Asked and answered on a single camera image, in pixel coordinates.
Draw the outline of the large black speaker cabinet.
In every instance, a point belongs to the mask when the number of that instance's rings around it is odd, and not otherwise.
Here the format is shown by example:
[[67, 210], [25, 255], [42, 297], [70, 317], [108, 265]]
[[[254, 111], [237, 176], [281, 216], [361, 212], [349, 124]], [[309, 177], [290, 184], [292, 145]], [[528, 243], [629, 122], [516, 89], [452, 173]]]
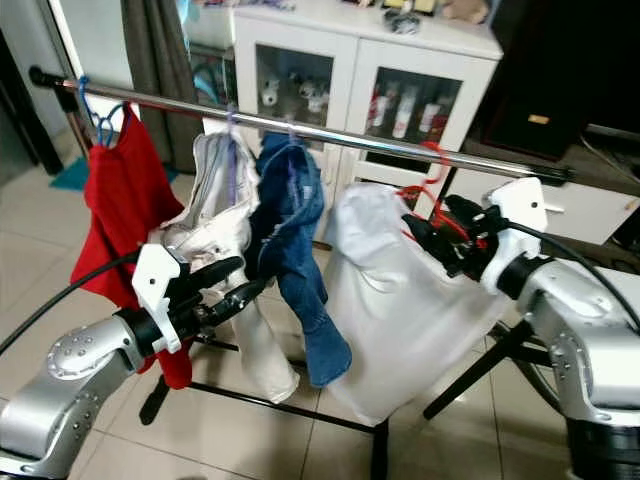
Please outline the large black speaker cabinet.
[[502, 0], [471, 140], [558, 161], [581, 136], [640, 154], [640, 0]]

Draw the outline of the cream hanging trousers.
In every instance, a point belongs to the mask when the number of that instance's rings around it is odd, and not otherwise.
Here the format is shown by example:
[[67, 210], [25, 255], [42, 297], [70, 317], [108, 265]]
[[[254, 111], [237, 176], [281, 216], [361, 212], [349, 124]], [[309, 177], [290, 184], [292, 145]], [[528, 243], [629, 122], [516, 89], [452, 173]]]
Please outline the cream hanging trousers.
[[[200, 269], [209, 262], [241, 256], [252, 239], [250, 216], [259, 206], [259, 174], [255, 157], [239, 134], [241, 155], [241, 200], [227, 202], [227, 156], [223, 148], [225, 131], [201, 134], [193, 143], [196, 179], [183, 212], [148, 234], [148, 241], [164, 244], [183, 259], [189, 268]], [[300, 384], [300, 375], [289, 364], [273, 329], [261, 315], [259, 302], [230, 320], [239, 347], [244, 374], [273, 403], [287, 401]]]

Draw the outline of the plain white shirt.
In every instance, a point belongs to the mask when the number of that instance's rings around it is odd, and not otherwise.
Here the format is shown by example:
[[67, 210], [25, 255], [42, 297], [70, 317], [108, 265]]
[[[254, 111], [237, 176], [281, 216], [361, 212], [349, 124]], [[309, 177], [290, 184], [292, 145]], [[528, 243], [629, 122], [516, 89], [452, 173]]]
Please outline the plain white shirt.
[[466, 276], [448, 276], [407, 236], [397, 188], [357, 183], [339, 193], [326, 239], [326, 311], [352, 361], [325, 389], [374, 426], [447, 372], [513, 305]]

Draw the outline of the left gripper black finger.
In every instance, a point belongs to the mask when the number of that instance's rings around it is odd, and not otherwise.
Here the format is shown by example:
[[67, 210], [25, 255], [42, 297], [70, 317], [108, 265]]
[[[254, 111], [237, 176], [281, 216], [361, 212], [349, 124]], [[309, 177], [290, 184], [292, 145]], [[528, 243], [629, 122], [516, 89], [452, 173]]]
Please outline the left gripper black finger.
[[234, 280], [233, 276], [242, 273], [242, 257], [227, 257], [209, 262], [200, 269], [193, 269], [186, 275], [186, 291], [214, 291], [227, 293], [242, 284], [243, 280]]
[[266, 282], [247, 282], [230, 289], [214, 306], [207, 308], [210, 323], [224, 323], [246, 310], [268, 288]]

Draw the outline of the metal clothes drying rack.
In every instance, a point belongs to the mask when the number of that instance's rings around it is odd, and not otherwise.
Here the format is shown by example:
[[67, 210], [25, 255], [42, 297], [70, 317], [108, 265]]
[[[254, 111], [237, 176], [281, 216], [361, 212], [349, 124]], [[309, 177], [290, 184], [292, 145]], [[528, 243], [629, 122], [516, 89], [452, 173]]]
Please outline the metal clothes drying rack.
[[[55, 76], [55, 74], [44, 72], [40, 67], [29, 68], [27, 76], [29, 82], [35, 84], [35, 86], [55, 92], [61, 110], [67, 114], [69, 122], [77, 128], [76, 138], [78, 145], [82, 148], [83, 157], [90, 155], [90, 147], [92, 145], [90, 134], [84, 132], [84, 127], [90, 124], [90, 120], [88, 120], [86, 111], [84, 111], [81, 102], [76, 96], [78, 78]], [[151, 95], [151, 93], [120, 90], [120, 88], [108, 87], [105, 84], [88, 83], [86, 91], [102, 95], [106, 99], [123, 101], [127, 106], [141, 105], [143, 108], [164, 110], [166, 113], [179, 113], [196, 116], [196, 118], [201, 119], [227, 120], [227, 108], [207, 108], [207, 106], [198, 105], [195, 102], [169, 99], [169, 97]], [[287, 122], [287, 120], [247, 113], [238, 113], [236, 119], [238, 125], [246, 125], [251, 129], [282, 133], [285, 133], [285, 124], [292, 123]], [[372, 154], [403, 157], [403, 159], [419, 161], [419, 163], [440, 163], [439, 160], [434, 160], [433, 154], [428, 148], [421, 146], [420, 143], [383, 140], [383, 138], [367, 136], [367, 134], [353, 134], [334, 131], [334, 129], [311, 127], [311, 125], [292, 124], [296, 125], [298, 136], [305, 138], [305, 140], [323, 142], [326, 145], [360, 148], [360, 150], [372, 152]], [[563, 186], [563, 184], [571, 182], [575, 178], [575, 170], [567, 168], [567, 166], [508, 163], [508, 161], [486, 159], [486, 157], [452, 151], [447, 151], [447, 154], [453, 165], [452, 168], [456, 170], [474, 170], [474, 172], [497, 174], [500, 177], [509, 178], [536, 177], [549, 183], [550, 186], [556, 187]], [[215, 387], [215, 385], [200, 383], [200, 381], [195, 381], [195, 383], [189, 385], [189, 389], [201, 390], [201, 392], [212, 394], [212, 396], [230, 398], [234, 399], [234, 401], [259, 404], [259, 406], [268, 407], [271, 410], [292, 413], [292, 415], [306, 417], [306, 419], [316, 422], [326, 422], [326, 424], [340, 426], [340, 428], [369, 434], [372, 436], [369, 466], [370, 479], [388, 480], [390, 461], [390, 424], [388, 421], [380, 422], [375, 426], [365, 426], [360, 422], [339, 419], [337, 416], [326, 415], [326, 413], [319, 413], [314, 410], [302, 410], [302, 408], [294, 407], [292, 404], [273, 403], [268, 399], [248, 396], [248, 394], [237, 392], [237, 390]]]

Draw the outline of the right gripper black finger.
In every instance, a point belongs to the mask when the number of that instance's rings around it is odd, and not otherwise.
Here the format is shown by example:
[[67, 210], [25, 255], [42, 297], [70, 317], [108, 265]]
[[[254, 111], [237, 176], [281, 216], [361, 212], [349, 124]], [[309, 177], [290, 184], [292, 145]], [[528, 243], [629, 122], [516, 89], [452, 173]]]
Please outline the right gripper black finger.
[[407, 225], [413, 241], [436, 261], [453, 262], [456, 260], [456, 250], [454, 250], [453, 243], [445, 236], [442, 229], [434, 227], [429, 220], [422, 219], [412, 212], [402, 215], [401, 219]]
[[465, 230], [490, 230], [489, 211], [480, 204], [460, 195], [444, 197], [445, 216]]

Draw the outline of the teal floor mat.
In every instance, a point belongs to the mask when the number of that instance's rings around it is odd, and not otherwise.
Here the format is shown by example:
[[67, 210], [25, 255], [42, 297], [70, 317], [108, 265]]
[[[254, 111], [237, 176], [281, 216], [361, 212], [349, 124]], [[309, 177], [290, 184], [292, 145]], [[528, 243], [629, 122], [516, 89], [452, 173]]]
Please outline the teal floor mat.
[[51, 179], [50, 187], [82, 192], [90, 178], [90, 165], [86, 157], [77, 157], [72, 164], [65, 166], [61, 172]]

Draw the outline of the red plastic hanger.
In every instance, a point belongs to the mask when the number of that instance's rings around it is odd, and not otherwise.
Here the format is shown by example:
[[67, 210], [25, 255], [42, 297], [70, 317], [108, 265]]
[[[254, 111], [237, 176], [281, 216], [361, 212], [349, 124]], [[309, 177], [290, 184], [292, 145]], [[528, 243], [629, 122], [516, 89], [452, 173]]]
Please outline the red plastic hanger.
[[[433, 187], [436, 186], [436, 184], [442, 183], [443, 180], [447, 178], [448, 170], [452, 169], [453, 165], [451, 160], [449, 160], [447, 151], [445, 151], [438, 142], [428, 141], [421, 143], [421, 146], [428, 148], [431, 154], [433, 154], [434, 160], [440, 161], [439, 165], [442, 170], [436, 174], [428, 175], [428, 177], [420, 180], [419, 183], [410, 184], [410, 186], [397, 187], [396, 192], [394, 192], [394, 196], [396, 196], [402, 204], [406, 200], [421, 200], [421, 198], [426, 198], [429, 206], [428, 215], [421, 215], [419, 212], [413, 211], [412, 209], [408, 211], [407, 214], [412, 212], [412, 214], [419, 215], [420, 218], [429, 220], [434, 227], [439, 227], [445, 233], [445, 196], [438, 195], [438, 193], [433, 191]], [[401, 243], [408, 241], [410, 243], [417, 244], [410, 237], [410, 232], [408, 232], [407, 225], [403, 223], [401, 216], [399, 216], [398, 220], [393, 221], [392, 238]]]

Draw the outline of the white glass door cabinet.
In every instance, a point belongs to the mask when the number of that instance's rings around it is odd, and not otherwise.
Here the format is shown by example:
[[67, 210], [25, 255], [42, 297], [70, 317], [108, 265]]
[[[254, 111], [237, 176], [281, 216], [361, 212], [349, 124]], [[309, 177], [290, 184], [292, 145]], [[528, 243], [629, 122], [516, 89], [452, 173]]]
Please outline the white glass door cabinet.
[[332, 131], [461, 146], [502, 51], [493, 33], [440, 17], [413, 33], [344, 0], [230, 14], [239, 109]]

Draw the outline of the tan soft toy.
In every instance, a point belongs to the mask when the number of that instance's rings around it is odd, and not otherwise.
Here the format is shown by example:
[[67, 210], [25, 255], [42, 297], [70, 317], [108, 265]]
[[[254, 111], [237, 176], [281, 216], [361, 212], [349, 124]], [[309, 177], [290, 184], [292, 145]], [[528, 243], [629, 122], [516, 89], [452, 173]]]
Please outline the tan soft toy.
[[470, 24], [484, 23], [490, 13], [489, 0], [442, 0], [444, 18]]

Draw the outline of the blue denim jeans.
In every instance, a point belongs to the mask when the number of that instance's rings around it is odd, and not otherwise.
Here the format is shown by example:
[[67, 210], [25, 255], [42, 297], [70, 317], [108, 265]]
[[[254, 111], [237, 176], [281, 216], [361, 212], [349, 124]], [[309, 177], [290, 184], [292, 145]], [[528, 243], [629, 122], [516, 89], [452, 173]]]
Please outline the blue denim jeans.
[[255, 170], [259, 206], [250, 218], [248, 248], [253, 274], [278, 283], [302, 326], [308, 383], [324, 388], [346, 374], [352, 353], [326, 311], [328, 294], [314, 257], [326, 201], [321, 170], [301, 141], [276, 132], [262, 137]]

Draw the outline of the red hanging garment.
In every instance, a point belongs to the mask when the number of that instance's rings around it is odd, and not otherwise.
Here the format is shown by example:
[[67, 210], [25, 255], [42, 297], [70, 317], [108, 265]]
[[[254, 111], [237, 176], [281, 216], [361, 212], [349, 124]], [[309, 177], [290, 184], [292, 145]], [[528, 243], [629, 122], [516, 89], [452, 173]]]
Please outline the red hanging garment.
[[[122, 131], [116, 136], [115, 145], [93, 146], [90, 150], [90, 174], [83, 193], [91, 212], [91, 223], [72, 280], [136, 251], [147, 241], [148, 233], [184, 210], [173, 195], [145, 125], [128, 102], [122, 106]], [[133, 273], [131, 264], [122, 264], [81, 288], [100, 294], [116, 307], [140, 308], [131, 284]], [[191, 344], [192, 340], [184, 340], [179, 353], [174, 355], [161, 349], [157, 357], [165, 383], [174, 390], [187, 388], [192, 383]]]

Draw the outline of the dark brown curtain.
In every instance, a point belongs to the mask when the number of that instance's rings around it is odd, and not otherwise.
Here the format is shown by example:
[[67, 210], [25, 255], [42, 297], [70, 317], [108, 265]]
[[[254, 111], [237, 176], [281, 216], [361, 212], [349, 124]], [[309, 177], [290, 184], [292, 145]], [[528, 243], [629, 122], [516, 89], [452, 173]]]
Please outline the dark brown curtain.
[[[165, 15], [166, 0], [120, 0], [125, 40], [125, 55], [131, 65], [132, 90], [157, 96], [173, 97], [173, 87], [166, 86], [172, 68], [168, 65]], [[170, 169], [177, 169], [169, 127], [169, 115], [164, 110], [143, 108], [140, 118], [160, 160]]]

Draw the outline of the blue plastic hanger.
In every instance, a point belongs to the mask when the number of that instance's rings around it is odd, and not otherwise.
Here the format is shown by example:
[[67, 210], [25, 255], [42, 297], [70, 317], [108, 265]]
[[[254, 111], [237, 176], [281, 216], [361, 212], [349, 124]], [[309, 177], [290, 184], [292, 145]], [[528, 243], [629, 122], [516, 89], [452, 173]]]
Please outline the blue plastic hanger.
[[86, 111], [88, 120], [90, 120], [90, 124], [93, 127], [93, 132], [95, 132], [95, 142], [93, 143], [95, 143], [96, 146], [111, 147], [115, 143], [115, 115], [118, 114], [120, 110], [127, 108], [127, 104], [125, 104], [125, 102], [119, 102], [119, 104], [116, 104], [108, 114], [97, 114], [90, 105], [90, 102], [88, 102], [86, 91], [88, 83], [90, 83], [90, 78], [87, 76], [81, 76], [77, 79], [77, 99], [84, 111]]

